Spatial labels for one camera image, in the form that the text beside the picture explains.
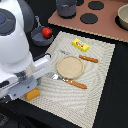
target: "table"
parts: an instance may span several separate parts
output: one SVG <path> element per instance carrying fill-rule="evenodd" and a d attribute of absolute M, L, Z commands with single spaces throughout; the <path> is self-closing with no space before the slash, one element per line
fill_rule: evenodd
<path fill-rule="evenodd" d="M 67 28 L 54 26 L 48 24 L 49 17 L 56 10 L 55 0 L 31 0 L 29 5 L 35 15 L 38 15 L 42 26 L 52 28 L 54 37 L 57 36 L 59 31 L 72 33 L 75 35 L 83 36 L 86 38 L 101 40 L 107 43 L 115 44 L 114 54 L 108 70 L 106 82 L 102 92 L 101 100 L 99 103 L 98 111 L 94 121 L 93 128 L 127 128 L 128 127 L 128 44 L 98 37 L 95 35 L 70 30 Z M 31 40 L 30 32 L 26 34 L 30 51 L 33 57 L 37 57 L 45 53 L 49 46 L 39 47 L 35 46 Z M 41 110 L 27 102 L 20 99 L 9 102 L 7 104 L 0 104 L 0 112 L 23 123 L 26 126 L 32 126 L 32 122 L 28 117 L 33 120 L 38 120 L 53 128 L 79 128 L 78 126 L 60 118 L 45 110 Z"/>

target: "orange handle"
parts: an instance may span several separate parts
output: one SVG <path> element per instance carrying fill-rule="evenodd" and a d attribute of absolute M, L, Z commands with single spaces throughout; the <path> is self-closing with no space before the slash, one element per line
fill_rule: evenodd
<path fill-rule="evenodd" d="M 86 57 L 86 56 L 82 56 L 82 55 L 79 55 L 79 58 L 81 58 L 83 60 L 91 61 L 91 62 L 94 62 L 94 63 L 97 63 L 98 62 L 97 59 Z"/>
<path fill-rule="evenodd" d="M 82 89 L 87 89 L 87 86 L 86 86 L 86 85 L 81 84 L 81 83 L 78 83 L 78 82 L 75 82 L 75 81 L 73 81 L 73 80 L 65 79 L 65 82 L 66 82 L 66 83 L 69 83 L 69 84 L 71 84 L 71 85 L 77 86 L 77 87 L 79 87 L 79 88 L 82 88 Z"/>

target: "placemat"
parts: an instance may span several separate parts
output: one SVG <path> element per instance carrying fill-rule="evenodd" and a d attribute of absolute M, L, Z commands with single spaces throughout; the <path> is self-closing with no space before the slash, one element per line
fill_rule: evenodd
<path fill-rule="evenodd" d="M 72 41 L 76 38 L 88 44 L 89 50 L 82 52 L 73 46 Z M 60 49 L 96 58 L 99 60 L 98 63 L 82 60 L 85 71 L 74 79 L 76 82 L 86 84 L 87 89 L 53 80 L 44 75 L 41 78 L 41 85 L 37 86 L 40 96 L 31 101 L 27 101 L 25 96 L 20 99 L 82 128 L 92 128 L 114 48 L 114 44 L 60 31 L 47 50 L 47 53 L 51 54 L 52 72 L 57 73 L 56 64 L 65 56 L 59 52 Z"/>

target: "metal blade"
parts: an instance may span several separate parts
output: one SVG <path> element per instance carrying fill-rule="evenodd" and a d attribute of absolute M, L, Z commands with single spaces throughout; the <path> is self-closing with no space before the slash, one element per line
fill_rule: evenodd
<path fill-rule="evenodd" d="M 63 51 L 63 50 L 59 50 L 59 52 L 65 54 L 65 55 L 72 55 L 71 53 L 69 53 L 69 52 L 65 52 L 65 51 Z"/>

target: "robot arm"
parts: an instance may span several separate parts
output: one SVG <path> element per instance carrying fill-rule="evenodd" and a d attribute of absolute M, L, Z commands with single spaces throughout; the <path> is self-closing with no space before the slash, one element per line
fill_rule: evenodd
<path fill-rule="evenodd" d="M 24 0 L 0 3 L 0 99 L 15 100 L 37 86 L 36 79 L 51 70 L 50 55 L 33 61 L 24 32 L 34 16 Z"/>

